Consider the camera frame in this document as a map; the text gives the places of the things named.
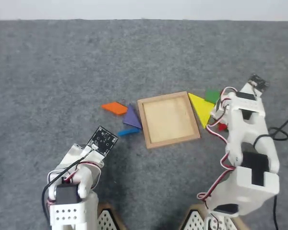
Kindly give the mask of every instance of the purple triangle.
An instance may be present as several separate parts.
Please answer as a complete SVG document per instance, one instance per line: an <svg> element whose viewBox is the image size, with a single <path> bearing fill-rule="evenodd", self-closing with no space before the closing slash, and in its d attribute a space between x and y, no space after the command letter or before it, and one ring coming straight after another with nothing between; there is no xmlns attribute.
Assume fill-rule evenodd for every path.
<svg viewBox="0 0 288 230"><path fill-rule="evenodd" d="M131 104L128 106L127 113L124 117L123 123L142 129L142 125L138 116L135 114L134 108Z"/></svg>

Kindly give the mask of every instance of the circuit board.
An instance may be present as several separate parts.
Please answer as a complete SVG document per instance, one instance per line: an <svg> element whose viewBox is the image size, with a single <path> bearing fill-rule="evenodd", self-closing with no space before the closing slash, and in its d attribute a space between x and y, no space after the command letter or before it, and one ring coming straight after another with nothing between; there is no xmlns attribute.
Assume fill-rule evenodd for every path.
<svg viewBox="0 0 288 230"><path fill-rule="evenodd" d="M248 83L251 84L255 89L257 89L261 93L263 93L270 86L268 82L266 82L264 79L262 79L256 74L251 75L251 77L248 80Z"/></svg>
<svg viewBox="0 0 288 230"><path fill-rule="evenodd" d="M91 139L88 141L87 145L92 146L92 144L95 144L96 146L98 146L98 149L96 151L106 157L110 150L113 148L113 146L116 144L117 140L117 136L115 136L102 126L99 126L96 132L92 135Z"/></svg>

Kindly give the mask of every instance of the green tangram piece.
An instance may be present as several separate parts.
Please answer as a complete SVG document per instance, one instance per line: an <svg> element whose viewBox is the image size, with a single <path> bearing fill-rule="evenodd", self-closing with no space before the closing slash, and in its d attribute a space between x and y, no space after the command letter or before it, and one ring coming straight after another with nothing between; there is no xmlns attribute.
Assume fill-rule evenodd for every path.
<svg viewBox="0 0 288 230"><path fill-rule="evenodd" d="M220 91L217 90L206 90L205 101L215 104L220 97Z"/></svg>

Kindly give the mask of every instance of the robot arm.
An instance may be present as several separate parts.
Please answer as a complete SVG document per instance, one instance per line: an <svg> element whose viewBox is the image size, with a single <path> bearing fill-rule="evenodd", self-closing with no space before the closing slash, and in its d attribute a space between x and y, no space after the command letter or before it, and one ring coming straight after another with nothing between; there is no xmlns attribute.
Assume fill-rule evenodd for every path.
<svg viewBox="0 0 288 230"><path fill-rule="evenodd" d="M116 141L115 135L99 127L84 149L74 144L48 174L47 211L53 230L97 230L98 197L93 189L104 166L102 160Z"/></svg>
<svg viewBox="0 0 288 230"><path fill-rule="evenodd" d="M253 145L259 135L268 134L260 82L253 76L240 92L222 93L212 111L215 119L224 114L219 121L228 126L225 150L235 169L228 170L228 179L216 184L204 199L211 213L246 215L279 193L279 161L272 138L260 138L252 150L241 147L243 143Z"/></svg>

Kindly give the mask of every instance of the blue tangram piece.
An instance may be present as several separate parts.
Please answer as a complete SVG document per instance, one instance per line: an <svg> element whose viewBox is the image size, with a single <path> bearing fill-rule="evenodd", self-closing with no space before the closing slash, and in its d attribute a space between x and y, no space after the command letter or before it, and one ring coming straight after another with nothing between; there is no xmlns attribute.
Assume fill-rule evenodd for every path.
<svg viewBox="0 0 288 230"><path fill-rule="evenodd" d="M136 115L134 108L132 107L131 104L129 104L128 106L128 110L124 117L123 123L142 129L140 120L138 116Z"/></svg>
<svg viewBox="0 0 288 230"><path fill-rule="evenodd" d="M140 130L138 128L131 128L131 129L126 129L126 130L122 130L120 132L117 133L117 135L121 136L125 136L131 133L139 133Z"/></svg>

